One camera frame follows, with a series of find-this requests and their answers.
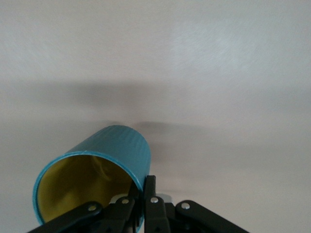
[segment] cylindrical container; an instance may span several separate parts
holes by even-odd
[[[114,125],[98,131],[41,171],[33,192],[38,221],[87,201],[106,207],[113,196],[128,193],[132,181],[142,193],[150,161],[148,143],[134,129]]]

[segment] screw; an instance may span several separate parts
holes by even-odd
[[[190,205],[188,203],[184,202],[181,204],[181,208],[183,208],[184,210],[188,210],[188,209],[190,209]]]
[[[122,200],[122,204],[127,204],[127,203],[129,203],[130,201],[128,200],[128,199],[123,199]]]
[[[93,211],[93,210],[96,210],[96,205],[91,205],[89,208],[88,208],[89,211]]]
[[[159,201],[158,198],[154,197],[150,199],[151,203],[157,203]]]

